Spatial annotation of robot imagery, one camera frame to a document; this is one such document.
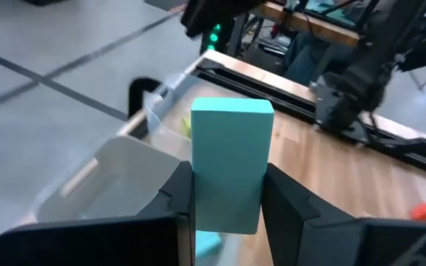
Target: yellow object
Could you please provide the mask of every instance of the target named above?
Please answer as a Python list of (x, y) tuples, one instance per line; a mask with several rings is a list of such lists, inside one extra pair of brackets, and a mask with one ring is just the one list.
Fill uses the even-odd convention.
[(190, 117), (182, 118), (182, 122), (180, 124), (180, 133), (184, 137), (191, 138), (192, 137), (191, 128), (192, 128), (192, 121), (190, 120)]

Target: wire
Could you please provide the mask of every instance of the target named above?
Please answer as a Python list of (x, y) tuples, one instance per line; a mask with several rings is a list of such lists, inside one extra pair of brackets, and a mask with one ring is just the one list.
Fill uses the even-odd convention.
[[(310, 35), (311, 35), (311, 42), (312, 42), (312, 46), (313, 45), (317, 45), (317, 44), (322, 44), (322, 40), (320, 40), (320, 39), (318, 39), (316, 36), (315, 36), (315, 33), (314, 33), (314, 30), (313, 30), (313, 27), (312, 27), (312, 25), (311, 25), (311, 22), (310, 22), (310, 18), (305, 14), (305, 10), (303, 9), (303, 7), (299, 4), (298, 5), (298, 7), (299, 7), (299, 10), (300, 10), (300, 12), (305, 16), (305, 19), (306, 19), (306, 21), (307, 21), (307, 25), (308, 25), (308, 31), (310, 32)], [(317, 60), (315, 60), (315, 58), (313, 57), (313, 55), (312, 55), (312, 52), (314, 51), (314, 49), (312, 49), (312, 48), (310, 48), (310, 50), (309, 50), (309, 53), (308, 53), (308, 56), (310, 57), (310, 60), (314, 63), (314, 64), (318, 64), (319, 63), (319, 59), (317, 59)]]

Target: table leg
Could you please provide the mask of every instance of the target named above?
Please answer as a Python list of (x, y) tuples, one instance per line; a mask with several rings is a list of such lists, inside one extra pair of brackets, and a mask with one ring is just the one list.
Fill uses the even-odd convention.
[(244, 13), (236, 17), (236, 21), (234, 22), (233, 33), (231, 34), (231, 39), (229, 40), (227, 55), (231, 57), (236, 57), (237, 52), (240, 48), (241, 41), (243, 38), (243, 29), (244, 25), (248, 21), (249, 13)]
[(314, 75), (311, 77), (312, 82), (317, 82), (320, 75), (323, 74), (326, 67), (328, 66), (328, 63), (330, 63), (332, 56), (336, 52), (336, 47), (337, 46), (335, 44), (328, 45), (325, 50), (325, 53), (323, 53), (323, 56), (321, 57), (317, 67), (315, 68)]
[(259, 36), (260, 30), (263, 28), (264, 18), (260, 18), (259, 22), (257, 22), (256, 30), (254, 31), (254, 35), (252, 36), (252, 42), (256, 40)]

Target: black metal frame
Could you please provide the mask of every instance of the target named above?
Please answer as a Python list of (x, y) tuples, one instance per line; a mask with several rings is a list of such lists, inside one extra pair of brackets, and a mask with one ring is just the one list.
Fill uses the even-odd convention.
[[(306, 123), (316, 123), (315, 103), (301, 98), (300, 96), (285, 92), (280, 88), (250, 78), (240, 72), (228, 69), (218, 62), (203, 59), (197, 65), (196, 69), (190, 73), (190, 75), (199, 77), (205, 81), (217, 84), (218, 86), (222, 86), (250, 98), (269, 100), (271, 101), (274, 109), (279, 112), (295, 117)], [(366, 125), (366, 129), (369, 134), (382, 141), (388, 141), (389, 143), (405, 143), (408, 141), (407, 139), (381, 129), (375, 130), (369, 125)], [(132, 132), (130, 132), (130, 135), (142, 139), (147, 135), (147, 132), (147, 122), (144, 120)], [(329, 133), (350, 143), (360, 143), (356, 142), (355, 138), (340, 132)], [(426, 151), (404, 153), (401, 149), (396, 149), (392, 146), (379, 145), (378, 143), (367, 143), (367, 147), (426, 171)]]
[(0, 266), (194, 264), (195, 179), (189, 162), (179, 162), (136, 215), (42, 222), (0, 234)]

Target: black mount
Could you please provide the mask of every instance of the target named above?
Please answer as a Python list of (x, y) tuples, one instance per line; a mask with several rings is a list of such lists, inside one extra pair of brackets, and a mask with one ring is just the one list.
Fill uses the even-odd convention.
[(336, 89), (329, 88), (320, 84), (314, 84), (315, 95), (317, 96), (315, 108), (316, 124), (327, 132), (342, 134), (357, 143), (369, 144), (370, 140), (366, 135), (367, 130), (361, 123), (355, 120), (351, 125), (345, 128), (333, 124), (330, 119), (331, 110), (338, 104), (342, 93)]
[(426, 261), (425, 222), (355, 219), (270, 163), (264, 179), (263, 216), (276, 266)]
[(0, 235), (0, 266), (194, 265), (195, 181), (181, 162), (135, 216), (23, 225)]

